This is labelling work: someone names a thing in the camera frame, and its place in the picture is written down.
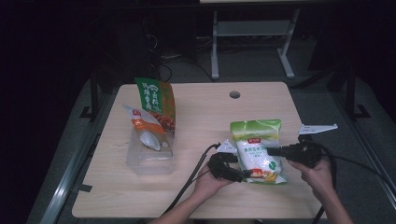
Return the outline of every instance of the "wooden table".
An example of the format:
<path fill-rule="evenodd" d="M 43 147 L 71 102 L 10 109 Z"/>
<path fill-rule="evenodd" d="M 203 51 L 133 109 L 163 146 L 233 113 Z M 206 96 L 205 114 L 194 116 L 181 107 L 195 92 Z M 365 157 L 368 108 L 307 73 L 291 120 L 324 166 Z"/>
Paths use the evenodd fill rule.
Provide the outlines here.
<path fill-rule="evenodd" d="M 131 121 L 122 105 L 140 107 L 136 85 L 120 88 L 73 207 L 75 217 L 158 217 L 175 199 L 210 145 L 231 139 L 232 121 L 281 119 L 280 145 L 297 142 L 302 125 L 281 82 L 172 84 L 177 107 L 175 170 L 136 175 L 127 167 Z M 231 91 L 240 98 L 230 97 Z M 191 218 L 312 218 L 320 203 L 299 171 L 283 161 L 286 185 L 233 183 L 199 207 Z M 191 194 L 193 185 L 181 200 Z"/>

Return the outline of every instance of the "cable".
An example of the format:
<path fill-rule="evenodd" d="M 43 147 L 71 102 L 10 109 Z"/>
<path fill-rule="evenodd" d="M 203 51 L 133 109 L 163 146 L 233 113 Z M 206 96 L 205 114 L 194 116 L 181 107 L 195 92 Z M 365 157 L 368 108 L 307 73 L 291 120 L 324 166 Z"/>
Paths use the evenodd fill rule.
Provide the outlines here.
<path fill-rule="evenodd" d="M 243 47 L 239 43 L 235 43 L 234 38 L 224 38 L 218 40 L 218 53 L 235 54 L 243 51 Z"/>
<path fill-rule="evenodd" d="M 204 152 L 204 154 L 202 154 L 201 159 L 198 161 L 197 165 L 195 166 L 194 170 L 192 171 L 192 174 L 190 175 L 189 179 L 187 180 L 187 182 L 184 184 L 183 188 L 180 190 L 180 192 L 178 193 L 178 195 L 176 196 L 176 198 L 172 201 L 171 205 L 169 205 L 169 207 L 165 210 L 165 213 L 169 212 L 172 208 L 175 207 L 175 205 L 177 204 L 178 200 L 181 198 L 181 196 L 183 195 L 183 193 L 186 191 L 186 189 L 189 187 L 189 185 L 195 180 L 194 177 L 195 175 L 198 173 L 199 169 L 201 168 L 202 164 L 204 163 L 204 160 L 206 158 L 206 154 L 207 152 L 212 148 L 217 148 L 219 147 L 220 144 L 213 144 L 212 146 L 210 146 L 209 148 L 206 149 L 206 151 Z"/>
<path fill-rule="evenodd" d="M 193 63 L 193 62 L 189 62 L 189 61 L 183 61 L 183 62 L 167 62 L 167 63 L 190 63 L 190 64 L 193 64 L 193 65 L 199 67 L 199 68 L 206 74 L 206 76 L 210 78 L 210 80 L 211 80 L 212 82 L 215 82 L 215 81 L 216 81 L 216 80 L 213 79 L 212 76 L 210 76 L 210 75 L 206 72 L 206 70 L 205 70 L 201 65 L 199 65 L 198 63 Z"/>
<path fill-rule="evenodd" d="M 197 41 L 206 40 L 205 43 L 197 46 L 197 52 L 200 52 L 203 49 L 209 48 L 210 44 L 212 43 L 212 37 L 209 37 L 209 36 L 197 37 L 196 39 L 197 39 Z"/>
<path fill-rule="evenodd" d="M 324 207 L 323 207 L 323 205 L 319 208 L 319 210 L 318 210 L 318 212 L 317 212 L 317 215 L 315 216 L 315 218 L 314 218 L 314 220 L 312 221 L 312 223 L 318 223 L 319 222 L 319 220 L 320 220 L 320 218 L 321 218 L 321 216 L 323 215 L 323 213 L 324 213 Z"/>
<path fill-rule="evenodd" d="M 210 170 L 208 170 L 208 171 L 205 171 L 203 174 L 198 175 L 198 176 L 197 176 L 195 179 L 193 179 L 191 182 L 194 182 L 195 180 L 199 179 L 199 177 L 201 177 L 201 176 L 203 176 L 203 175 L 206 175 L 209 171 L 212 171 L 212 170 L 210 169 Z"/>
<path fill-rule="evenodd" d="M 172 69 L 171 69 L 170 67 L 166 66 L 165 64 L 162 64 L 162 63 L 160 63 L 160 64 L 158 64 L 158 65 L 159 65 L 159 66 L 162 66 L 162 67 L 164 67 L 164 68 L 167 68 L 167 69 L 169 70 L 169 76 L 168 76 L 167 79 L 163 79 L 163 76 L 161 76 L 161 73 L 158 72 L 158 73 L 159 73 L 160 81 L 163 81 L 163 82 L 169 81 L 169 80 L 171 79 L 171 77 L 172 77 Z"/>
<path fill-rule="evenodd" d="M 155 35 L 146 35 L 146 38 L 147 38 L 148 42 L 149 42 L 150 38 L 154 39 L 154 46 L 151 49 L 148 49 L 150 52 L 153 52 L 157 48 L 158 39 Z"/>
<path fill-rule="evenodd" d="M 355 164 L 355 165 L 358 165 L 358 166 L 360 166 L 360 167 L 362 167 L 362 168 L 364 168 L 364 169 L 366 169 L 366 170 L 372 172 L 374 175 L 377 175 L 377 176 L 380 177 L 380 178 L 385 182 L 385 184 L 389 187 L 389 189 L 390 189 L 390 191 L 393 193 L 393 195 L 396 195 L 396 189 L 390 184 L 389 180 L 387 180 L 387 179 L 386 179 L 382 174 L 380 174 L 377 170 L 375 170 L 375 169 L 371 168 L 370 166 L 365 165 L 365 164 L 363 164 L 363 163 L 361 163 L 361 162 L 358 162 L 358 161 L 353 161 L 353 160 L 350 160 L 350 159 L 347 159 L 347 158 L 344 158 L 344 157 L 340 157 L 340 156 L 334 156 L 334 155 L 332 155 L 332 156 L 333 156 L 334 158 L 338 159 L 338 160 L 348 161 L 348 162 L 350 162 L 350 163 L 353 163 L 353 164 Z"/>

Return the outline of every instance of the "green snack bag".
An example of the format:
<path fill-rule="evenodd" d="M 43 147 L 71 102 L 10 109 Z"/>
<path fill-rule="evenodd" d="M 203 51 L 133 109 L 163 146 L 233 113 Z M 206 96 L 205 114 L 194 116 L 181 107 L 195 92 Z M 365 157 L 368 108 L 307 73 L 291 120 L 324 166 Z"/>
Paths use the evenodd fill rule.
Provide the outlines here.
<path fill-rule="evenodd" d="M 251 183 L 286 183 L 282 175 L 280 157 L 269 156 L 267 147 L 279 147 L 280 119 L 236 121 L 230 131 L 237 147 L 237 156 L 242 170 L 249 170 Z"/>
<path fill-rule="evenodd" d="M 176 108 L 172 86 L 150 78 L 134 79 L 139 88 L 142 108 L 161 123 L 166 132 L 175 131 Z"/>

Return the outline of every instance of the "hand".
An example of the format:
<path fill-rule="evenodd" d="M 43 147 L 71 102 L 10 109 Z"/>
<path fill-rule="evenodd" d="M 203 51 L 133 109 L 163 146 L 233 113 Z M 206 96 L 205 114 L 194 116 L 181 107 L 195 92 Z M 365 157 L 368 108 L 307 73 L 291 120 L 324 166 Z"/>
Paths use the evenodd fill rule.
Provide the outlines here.
<path fill-rule="evenodd" d="M 325 197 L 335 192 L 332 185 L 330 164 L 327 161 L 321 160 L 312 169 L 299 162 L 288 161 L 288 163 L 292 167 L 301 171 L 301 179 L 308 183 L 312 188 L 315 197 L 317 197 L 320 202 L 323 203 Z"/>
<path fill-rule="evenodd" d="M 232 184 L 233 181 L 227 179 L 217 179 L 210 172 L 209 167 L 205 165 L 198 173 L 200 176 L 195 183 L 195 189 L 191 196 L 196 196 L 206 200 L 215 195 L 219 189 Z"/>

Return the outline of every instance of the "metal frame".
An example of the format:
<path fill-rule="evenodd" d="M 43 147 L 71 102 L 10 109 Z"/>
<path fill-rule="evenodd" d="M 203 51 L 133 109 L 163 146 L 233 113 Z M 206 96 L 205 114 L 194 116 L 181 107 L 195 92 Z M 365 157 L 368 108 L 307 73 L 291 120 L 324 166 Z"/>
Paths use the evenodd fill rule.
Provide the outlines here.
<path fill-rule="evenodd" d="M 290 41 L 294 33 L 300 9 L 294 9 L 290 21 L 218 21 L 218 12 L 213 14 L 213 37 L 212 37 L 212 78 L 219 79 L 218 60 L 218 36 L 239 36 L 239 35 L 283 35 L 286 37 L 282 48 L 277 50 L 282 62 L 287 78 L 294 78 L 287 52 Z"/>
<path fill-rule="evenodd" d="M 108 105 L 109 98 L 109 95 L 104 94 L 101 105 Z M 101 118 L 104 115 L 105 110 L 99 110 L 99 108 L 97 109 L 98 113 L 96 117 Z M 55 223 L 61 214 L 64 203 L 66 202 L 68 195 L 73 188 L 73 184 L 78 177 L 80 168 L 84 165 L 85 159 L 89 155 L 91 145 L 92 143 L 96 142 L 97 134 L 101 133 L 104 128 L 104 124 L 100 123 L 101 122 L 92 121 L 88 123 L 88 127 L 84 133 L 84 136 L 81 138 L 82 140 L 80 147 L 73 153 L 73 156 L 70 159 L 66 170 L 64 171 L 64 175 L 58 185 L 58 188 L 55 190 L 49 206 L 47 207 L 44 216 L 41 218 L 40 224 Z"/>

